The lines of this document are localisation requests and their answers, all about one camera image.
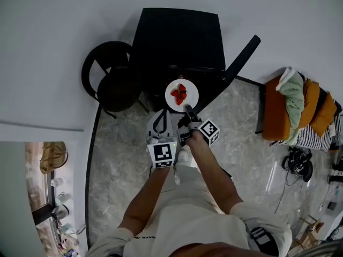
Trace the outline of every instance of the wrist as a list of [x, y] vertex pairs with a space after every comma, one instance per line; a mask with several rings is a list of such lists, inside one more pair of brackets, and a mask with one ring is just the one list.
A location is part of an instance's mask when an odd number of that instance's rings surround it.
[[154, 169], [151, 175], [158, 175], [158, 176], [167, 176], [169, 173], [170, 167], [167, 168], [157, 168]]
[[202, 150], [205, 148], [209, 148], [208, 144], [206, 143], [205, 140], [197, 140], [197, 141], [193, 141], [189, 144], [189, 148], [191, 149], [191, 151], [198, 151], [198, 150]]

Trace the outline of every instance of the white cup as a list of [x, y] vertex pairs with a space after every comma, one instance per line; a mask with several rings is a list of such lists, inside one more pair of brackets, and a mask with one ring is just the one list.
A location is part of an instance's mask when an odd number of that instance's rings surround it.
[[61, 186], [64, 182], [65, 182], [64, 177], [60, 177], [60, 178], [52, 179], [50, 184], [53, 187], [58, 187], [58, 186]]
[[69, 193], [61, 192], [57, 197], [55, 197], [56, 205], [62, 205], [63, 203], [67, 202], [71, 199], [71, 195]]

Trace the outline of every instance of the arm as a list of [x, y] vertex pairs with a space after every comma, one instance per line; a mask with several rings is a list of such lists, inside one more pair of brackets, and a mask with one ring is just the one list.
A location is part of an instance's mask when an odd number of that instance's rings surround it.
[[186, 141], [186, 144], [190, 147], [208, 190], [218, 207], [225, 214], [229, 214], [235, 204], [243, 202], [237, 194], [234, 183], [218, 165], [210, 147], [199, 131], [193, 131], [192, 137]]
[[130, 230], [134, 236], [144, 230], [154, 211], [169, 170], [170, 168], [164, 168], [153, 171], [142, 189], [129, 204], [119, 228]]

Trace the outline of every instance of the black chair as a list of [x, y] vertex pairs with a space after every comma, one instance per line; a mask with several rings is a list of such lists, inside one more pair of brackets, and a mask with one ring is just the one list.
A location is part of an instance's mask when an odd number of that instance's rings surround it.
[[[119, 112], [138, 102], [141, 87], [138, 77], [129, 68], [128, 55], [132, 47], [124, 42], [110, 41], [94, 48], [82, 66], [81, 80], [85, 91], [99, 102], [105, 113], [116, 118], [111, 112]], [[106, 76], [101, 80], [96, 92], [90, 83], [90, 69], [94, 61], [100, 65]]]

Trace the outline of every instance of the red strawberry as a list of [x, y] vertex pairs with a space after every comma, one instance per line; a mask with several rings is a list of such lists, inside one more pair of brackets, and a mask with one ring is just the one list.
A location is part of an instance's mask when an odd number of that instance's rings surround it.
[[182, 98], [180, 98], [180, 97], [177, 97], [177, 98], [176, 98], [176, 104], [177, 104], [177, 105], [181, 105], [182, 102], [183, 102], [183, 99], [182, 99]]
[[183, 84], [179, 84], [178, 90], [186, 90], [186, 87]]
[[179, 94], [178, 96], [179, 96], [180, 98], [182, 98], [183, 100], [185, 100], [186, 97], [187, 97], [187, 93], [186, 93], [185, 90], [183, 90], [183, 91], [180, 92], [180, 94]]
[[178, 90], [177, 90], [177, 89], [176, 89], [176, 90], [173, 90], [173, 91], [171, 92], [171, 95], [174, 96], [174, 97], [178, 97]]

